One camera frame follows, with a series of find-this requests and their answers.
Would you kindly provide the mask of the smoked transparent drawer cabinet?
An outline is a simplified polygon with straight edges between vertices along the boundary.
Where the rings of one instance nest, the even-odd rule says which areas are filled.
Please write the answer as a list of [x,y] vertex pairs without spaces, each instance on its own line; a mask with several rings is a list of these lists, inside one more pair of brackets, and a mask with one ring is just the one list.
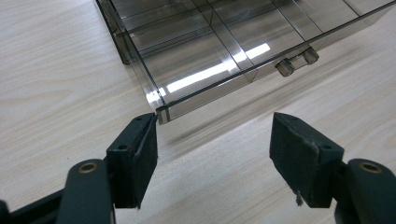
[[124,64],[130,64],[129,48],[125,40],[125,28],[112,0],[95,0],[106,22],[107,29]]

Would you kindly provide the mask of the smoked transparent plastic drawer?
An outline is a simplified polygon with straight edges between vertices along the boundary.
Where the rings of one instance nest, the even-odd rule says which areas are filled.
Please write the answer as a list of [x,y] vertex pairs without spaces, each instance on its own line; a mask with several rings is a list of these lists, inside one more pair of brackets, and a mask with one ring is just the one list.
[[165,124],[259,78],[288,77],[396,0],[112,0],[130,66]]

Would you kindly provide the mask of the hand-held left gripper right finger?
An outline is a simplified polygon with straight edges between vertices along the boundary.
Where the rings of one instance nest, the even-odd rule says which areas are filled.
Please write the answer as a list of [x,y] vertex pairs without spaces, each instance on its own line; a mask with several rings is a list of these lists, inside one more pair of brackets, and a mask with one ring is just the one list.
[[297,117],[275,112],[269,154],[291,190],[309,207],[331,205],[332,172],[344,155],[334,141]]

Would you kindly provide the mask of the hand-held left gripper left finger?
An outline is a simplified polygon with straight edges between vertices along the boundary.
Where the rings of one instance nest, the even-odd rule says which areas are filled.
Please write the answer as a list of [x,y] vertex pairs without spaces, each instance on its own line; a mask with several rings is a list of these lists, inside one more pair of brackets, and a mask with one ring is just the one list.
[[113,203],[140,208],[158,161],[157,116],[134,118],[106,150]]

